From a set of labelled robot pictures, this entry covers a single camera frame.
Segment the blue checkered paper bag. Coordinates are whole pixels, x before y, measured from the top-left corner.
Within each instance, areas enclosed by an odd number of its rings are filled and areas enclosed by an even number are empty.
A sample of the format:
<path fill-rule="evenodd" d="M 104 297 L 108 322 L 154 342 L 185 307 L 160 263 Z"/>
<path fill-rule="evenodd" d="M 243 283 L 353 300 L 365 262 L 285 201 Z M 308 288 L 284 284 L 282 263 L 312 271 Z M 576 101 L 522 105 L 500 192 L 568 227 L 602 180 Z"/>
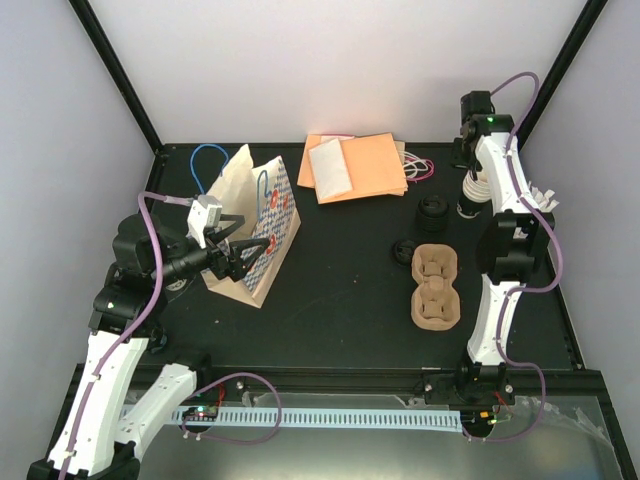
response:
<path fill-rule="evenodd" d="M 239 214 L 245 225 L 232 235 L 214 242 L 225 253 L 232 242 L 268 238 L 270 246 L 242 278 L 217 280 L 207 268 L 201 277 L 209 291 L 260 308 L 271 289 L 301 225 L 293 188 L 280 156 L 262 166 L 254 164 L 245 144 L 234 155 L 224 153 L 218 176 L 206 188 L 192 171 L 198 193 L 214 196 L 222 204 L 222 214 Z"/>

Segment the stack of paper cups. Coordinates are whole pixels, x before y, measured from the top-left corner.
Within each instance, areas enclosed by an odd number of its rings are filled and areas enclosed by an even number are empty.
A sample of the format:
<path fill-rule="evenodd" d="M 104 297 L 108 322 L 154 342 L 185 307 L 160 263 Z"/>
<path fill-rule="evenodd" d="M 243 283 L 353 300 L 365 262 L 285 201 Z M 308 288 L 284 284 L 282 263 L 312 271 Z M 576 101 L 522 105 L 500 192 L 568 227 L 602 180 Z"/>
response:
<path fill-rule="evenodd" d="M 458 214 L 465 219 L 473 219 L 490 201 L 491 193 L 486 173 L 468 171 L 463 179 L 457 203 Z"/>

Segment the single black cup lid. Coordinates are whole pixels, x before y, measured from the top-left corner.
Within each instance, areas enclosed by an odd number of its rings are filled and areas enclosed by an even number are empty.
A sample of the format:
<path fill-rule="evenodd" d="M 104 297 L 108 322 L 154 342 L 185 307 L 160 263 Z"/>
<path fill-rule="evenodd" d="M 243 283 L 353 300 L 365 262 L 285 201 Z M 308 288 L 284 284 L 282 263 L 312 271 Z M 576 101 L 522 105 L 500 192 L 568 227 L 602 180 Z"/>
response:
<path fill-rule="evenodd" d="M 409 239 L 397 240 L 391 247 L 391 256 L 394 261 L 403 266 L 411 264 L 417 244 Z"/>

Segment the brown cardboard cup carrier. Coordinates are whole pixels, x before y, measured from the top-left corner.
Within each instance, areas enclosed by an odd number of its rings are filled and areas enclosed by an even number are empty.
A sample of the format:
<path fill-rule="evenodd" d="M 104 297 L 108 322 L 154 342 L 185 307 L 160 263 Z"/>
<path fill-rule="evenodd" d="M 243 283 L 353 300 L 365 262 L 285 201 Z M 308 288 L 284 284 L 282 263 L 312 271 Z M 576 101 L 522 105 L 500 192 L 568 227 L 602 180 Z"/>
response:
<path fill-rule="evenodd" d="M 444 244 L 421 244 L 413 254 L 411 274 L 417 288 L 411 296 L 414 324 L 429 331 L 447 331 L 461 318 L 460 297 L 453 283 L 458 256 Z"/>

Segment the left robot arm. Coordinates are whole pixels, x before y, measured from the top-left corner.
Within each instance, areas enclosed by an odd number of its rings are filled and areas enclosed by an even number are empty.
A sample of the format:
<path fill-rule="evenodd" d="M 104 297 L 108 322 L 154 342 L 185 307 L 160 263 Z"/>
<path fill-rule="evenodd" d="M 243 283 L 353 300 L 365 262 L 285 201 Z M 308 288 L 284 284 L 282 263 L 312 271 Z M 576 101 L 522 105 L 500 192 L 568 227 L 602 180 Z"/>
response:
<path fill-rule="evenodd" d="M 263 255 L 265 238 L 219 243 L 244 223 L 225 215 L 228 226 L 205 223 L 200 238 L 165 228 L 144 213 L 118 226 L 115 262 L 95 297 L 82 377 L 59 437 L 46 458 L 33 462 L 30 479 L 135 479 L 146 450 L 169 415 L 188 397 L 202 399 L 214 388 L 207 354 L 166 364 L 128 415 L 126 393 L 146 352 L 160 350 L 166 335 L 159 317 L 167 305 L 165 282 L 210 270 L 221 279 L 241 280 Z"/>

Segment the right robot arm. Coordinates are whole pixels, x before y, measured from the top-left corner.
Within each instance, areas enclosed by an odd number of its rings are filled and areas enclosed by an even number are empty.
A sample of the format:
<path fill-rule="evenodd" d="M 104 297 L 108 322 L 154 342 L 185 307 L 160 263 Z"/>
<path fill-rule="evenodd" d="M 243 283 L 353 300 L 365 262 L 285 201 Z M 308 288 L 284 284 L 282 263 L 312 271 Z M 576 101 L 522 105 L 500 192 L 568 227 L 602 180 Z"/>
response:
<path fill-rule="evenodd" d="M 482 278 L 476 324 L 454 379 L 457 396 L 479 404 L 492 400 L 505 383 L 516 305 L 542 264 L 555 220 L 541 210 L 527 184 L 513 118 L 496 113 L 488 91 L 471 91 L 460 104 L 454 159 L 467 174 L 458 211 L 472 218 L 490 204 L 493 212 L 475 253 Z"/>

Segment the white paper cup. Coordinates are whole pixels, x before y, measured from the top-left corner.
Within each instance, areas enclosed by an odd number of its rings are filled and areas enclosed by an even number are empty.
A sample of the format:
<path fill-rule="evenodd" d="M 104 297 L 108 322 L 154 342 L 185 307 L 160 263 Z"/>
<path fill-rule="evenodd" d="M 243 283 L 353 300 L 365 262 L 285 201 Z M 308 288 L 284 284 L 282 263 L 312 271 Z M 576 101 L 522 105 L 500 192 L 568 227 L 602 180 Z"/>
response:
<path fill-rule="evenodd" d="M 188 281 L 186 279 L 179 279 L 168 284 L 165 289 L 169 292 L 179 292 L 187 286 L 187 283 Z"/>

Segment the stack of black lids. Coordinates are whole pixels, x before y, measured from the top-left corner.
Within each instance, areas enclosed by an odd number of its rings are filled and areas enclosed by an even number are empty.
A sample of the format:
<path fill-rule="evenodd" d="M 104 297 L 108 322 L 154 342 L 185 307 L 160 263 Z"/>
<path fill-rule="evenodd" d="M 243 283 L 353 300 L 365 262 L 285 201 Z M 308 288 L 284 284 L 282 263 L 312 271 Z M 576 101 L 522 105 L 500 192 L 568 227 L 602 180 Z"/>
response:
<path fill-rule="evenodd" d="M 427 195 L 417 205 L 416 225 L 422 232 L 442 232 L 448 224 L 448 213 L 449 204 L 442 196 Z"/>

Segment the jar of wrapped straws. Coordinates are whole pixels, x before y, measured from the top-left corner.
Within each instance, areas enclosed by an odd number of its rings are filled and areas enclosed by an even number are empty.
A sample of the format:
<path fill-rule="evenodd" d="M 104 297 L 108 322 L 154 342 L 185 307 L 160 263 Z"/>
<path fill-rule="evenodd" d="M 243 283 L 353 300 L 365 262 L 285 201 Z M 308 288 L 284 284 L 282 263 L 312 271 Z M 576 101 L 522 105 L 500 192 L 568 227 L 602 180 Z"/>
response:
<path fill-rule="evenodd" d="M 541 212 L 552 212 L 559 205 L 559 201 L 555 198 L 556 192 L 554 190 L 547 189 L 542 191 L 532 183 L 529 183 L 529 190 Z"/>

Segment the stack of orange paper bags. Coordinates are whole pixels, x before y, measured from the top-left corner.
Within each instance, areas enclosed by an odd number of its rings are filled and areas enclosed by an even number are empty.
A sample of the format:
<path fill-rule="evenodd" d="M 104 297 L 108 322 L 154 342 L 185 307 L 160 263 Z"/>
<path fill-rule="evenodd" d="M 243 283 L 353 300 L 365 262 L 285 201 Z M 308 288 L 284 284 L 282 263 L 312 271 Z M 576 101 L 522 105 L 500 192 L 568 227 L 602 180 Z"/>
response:
<path fill-rule="evenodd" d="M 404 196 L 409 186 L 430 176 L 414 177 L 414 159 L 406 143 L 390 133 L 369 136 L 309 134 L 301 157 L 297 185 L 315 191 L 329 204 L 375 196 Z"/>

